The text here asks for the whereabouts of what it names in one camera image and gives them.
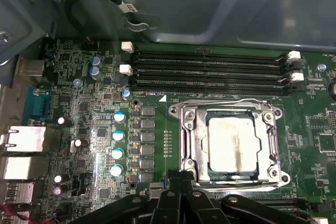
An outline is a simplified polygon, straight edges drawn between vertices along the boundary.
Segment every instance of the blue capacitor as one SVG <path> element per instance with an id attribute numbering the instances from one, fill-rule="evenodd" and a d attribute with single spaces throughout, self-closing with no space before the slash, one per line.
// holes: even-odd
<path id="1" fill-rule="evenodd" d="M 121 96 L 124 100 L 128 100 L 131 97 L 131 92 L 128 89 L 123 89 L 121 91 Z"/>
<path id="2" fill-rule="evenodd" d="M 89 69 L 89 74 L 91 75 L 93 80 L 98 80 L 101 77 L 101 72 L 97 67 L 91 67 Z"/>
<path id="3" fill-rule="evenodd" d="M 103 66 L 103 63 L 101 59 L 98 56 L 94 56 L 90 59 L 90 63 L 93 67 L 101 68 Z"/>

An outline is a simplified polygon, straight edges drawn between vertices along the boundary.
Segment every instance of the chip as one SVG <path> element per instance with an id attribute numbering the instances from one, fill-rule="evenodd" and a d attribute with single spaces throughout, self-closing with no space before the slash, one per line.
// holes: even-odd
<path id="1" fill-rule="evenodd" d="M 97 137 L 106 137 L 106 129 L 98 129 Z"/>
<path id="2" fill-rule="evenodd" d="M 139 162 L 138 161 L 131 161 L 130 162 L 131 168 L 139 168 Z"/>
<path id="3" fill-rule="evenodd" d="M 111 78 L 104 78 L 103 85 L 111 85 L 112 79 Z"/>
<path id="4" fill-rule="evenodd" d="M 155 135 L 154 132 L 143 132 L 141 133 L 141 141 L 142 142 L 154 142 Z"/>
<path id="5" fill-rule="evenodd" d="M 130 175 L 129 180 L 131 182 L 137 182 L 137 181 L 139 181 L 139 175 L 138 174 L 136 174 L 136 175 Z"/>
<path id="6" fill-rule="evenodd" d="M 140 182 L 141 183 L 152 183 L 154 181 L 154 173 L 152 172 L 141 172 Z"/>
<path id="7" fill-rule="evenodd" d="M 140 123 L 132 123 L 132 129 L 140 129 Z"/>
<path id="8" fill-rule="evenodd" d="M 143 107 L 141 110 L 142 116 L 155 116 L 154 107 Z"/>
<path id="9" fill-rule="evenodd" d="M 104 94 L 104 99 L 111 99 L 112 95 L 111 94 Z"/>
<path id="10" fill-rule="evenodd" d="M 140 153 L 139 148 L 131 148 L 131 154 L 138 155 Z"/>
<path id="11" fill-rule="evenodd" d="M 121 93 L 120 92 L 115 92 L 112 94 L 112 100 L 113 101 L 121 101 Z"/>
<path id="12" fill-rule="evenodd" d="M 70 54 L 63 54 L 62 55 L 62 60 L 69 61 L 70 60 Z"/>
<path id="13" fill-rule="evenodd" d="M 112 57 L 105 58 L 105 64 L 112 65 L 113 64 L 113 58 Z"/>
<path id="14" fill-rule="evenodd" d="M 77 160 L 77 168 L 85 168 L 85 160 L 84 159 Z"/>
<path id="15" fill-rule="evenodd" d="M 153 129 L 155 128 L 155 120 L 142 120 L 141 121 L 142 129 Z"/>
<path id="16" fill-rule="evenodd" d="M 133 141 L 133 142 L 140 142 L 140 136 L 134 136 L 134 135 L 132 135 L 131 136 L 131 141 Z"/>
<path id="17" fill-rule="evenodd" d="M 140 116 L 141 115 L 141 113 L 140 113 L 140 111 L 133 111 L 133 113 L 132 113 L 132 115 L 134 116 L 134 117 L 138 117 L 138 116 Z"/>
<path id="18" fill-rule="evenodd" d="M 154 155 L 154 145 L 141 145 L 140 153 L 141 155 Z"/>
<path id="19" fill-rule="evenodd" d="M 103 188 L 99 190 L 99 198 L 100 199 L 108 199 L 110 194 L 109 188 Z"/>
<path id="20" fill-rule="evenodd" d="M 78 110 L 83 112 L 83 111 L 87 111 L 89 108 L 89 104 L 87 102 L 81 102 L 79 105 L 78 105 Z"/>
<path id="21" fill-rule="evenodd" d="M 153 158 L 142 158 L 140 160 L 141 170 L 153 170 L 154 169 L 154 159 Z"/>
<path id="22" fill-rule="evenodd" d="M 335 140 L 334 136 L 329 135 L 319 135 L 320 149 L 322 152 L 334 152 L 335 151 Z"/>
<path id="23" fill-rule="evenodd" d="M 59 97 L 59 102 L 61 102 L 61 103 L 69 103 L 70 102 L 70 96 L 68 96 L 68 95 L 61 95 Z"/>

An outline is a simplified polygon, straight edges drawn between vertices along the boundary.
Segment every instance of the mounting screw hole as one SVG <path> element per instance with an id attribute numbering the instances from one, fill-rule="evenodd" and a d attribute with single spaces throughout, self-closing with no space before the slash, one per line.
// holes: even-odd
<path id="1" fill-rule="evenodd" d="M 286 175 L 283 175 L 281 179 L 283 182 L 288 182 L 288 177 Z"/>
<path id="2" fill-rule="evenodd" d="M 177 112 L 177 107 L 171 107 L 170 112 L 176 113 Z"/>

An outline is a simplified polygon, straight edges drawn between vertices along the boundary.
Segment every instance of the black capacitor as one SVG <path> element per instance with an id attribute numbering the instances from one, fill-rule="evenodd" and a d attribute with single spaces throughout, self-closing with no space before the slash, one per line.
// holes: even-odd
<path id="1" fill-rule="evenodd" d="M 67 184 L 61 184 L 59 186 L 55 186 L 52 190 L 53 195 L 59 196 L 66 193 L 69 190 L 69 186 Z"/>
<path id="2" fill-rule="evenodd" d="M 63 173 L 63 174 L 60 174 L 60 175 L 56 175 L 54 177 L 54 182 L 55 183 L 65 183 L 65 182 L 68 182 L 70 179 L 70 175 L 67 174 L 67 173 Z"/>
<path id="3" fill-rule="evenodd" d="M 63 126 L 63 127 L 71 127 L 72 126 L 72 120 L 70 118 L 65 118 L 63 116 L 61 116 L 58 120 L 57 120 L 57 123 L 60 125 L 60 126 Z"/>

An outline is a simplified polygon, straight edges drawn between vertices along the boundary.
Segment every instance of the black ram slot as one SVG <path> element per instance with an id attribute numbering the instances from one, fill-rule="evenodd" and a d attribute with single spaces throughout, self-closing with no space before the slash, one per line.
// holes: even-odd
<path id="1" fill-rule="evenodd" d="M 218 82 L 218 83 L 244 83 L 244 84 L 274 84 L 278 85 L 277 76 L 237 75 L 223 74 L 214 75 L 208 73 L 169 73 L 169 72 L 139 72 L 138 81 L 186 81 L 186 82 Z"/>
<path id="2" fill-rule="evenodd" d="M 258 65 L 213 65 L 210 63 L 183 63 L 183 62 L 139 62 L 136 68 L 146 70 L 188 70 L 188 71 L 213 71 L 213 72 L 236 72 L 236 73 L 258 73 L 258 74 L 279 74 L 278 68 Z"/>
<path id="3" fill-rule="evenodd" d="M 224 86 L 210 86 L 208 84 L 187 84 L 187 83 L 146 83 L 138 82 L 132 87 L 132 91 L 165 91 L 180 93 L 240 93 L 240 94 L 260 94 L 260 95 L 281 95 L 281 87 L 274 86 L 243 86 L 238 84 L 228 84 Z"/>
<path id="4" fill-rule="evenodd" d="M 204 59 L 205 61 L 230 61 L 236 63 L 257 63 L 257 64 L 273 64 L 277 65 L 275 57 L 264 57 L 264 56 L 248 56 L 248 55 L 203 55 L 188 52 L 155 52 L 155 51 L 142 51 L 138 54 L 139 58 L 142 59 L 155 59 L 155 58 L 165 58 L 174 60 L 185 60 L 190 58 L 191 60 Z"/>

